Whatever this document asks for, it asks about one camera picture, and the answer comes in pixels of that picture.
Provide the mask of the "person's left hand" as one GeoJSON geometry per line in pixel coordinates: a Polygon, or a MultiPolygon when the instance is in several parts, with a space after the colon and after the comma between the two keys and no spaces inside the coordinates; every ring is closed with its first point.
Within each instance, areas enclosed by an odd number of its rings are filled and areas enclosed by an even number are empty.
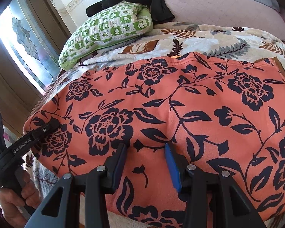
{"type": "Polygon", "coordinates": [[[13,227],[24,227],[27,223],[26,218],[19,211],[18,207],[24,207],[27,204],[27,206],[32,208],[38,208],[41,203],[40,193],[26,170],[22,171],[22,178],[25,185],[22,189],[21,197],[11,189],[0,189],[0,205],[3,217],[13,227]]]}

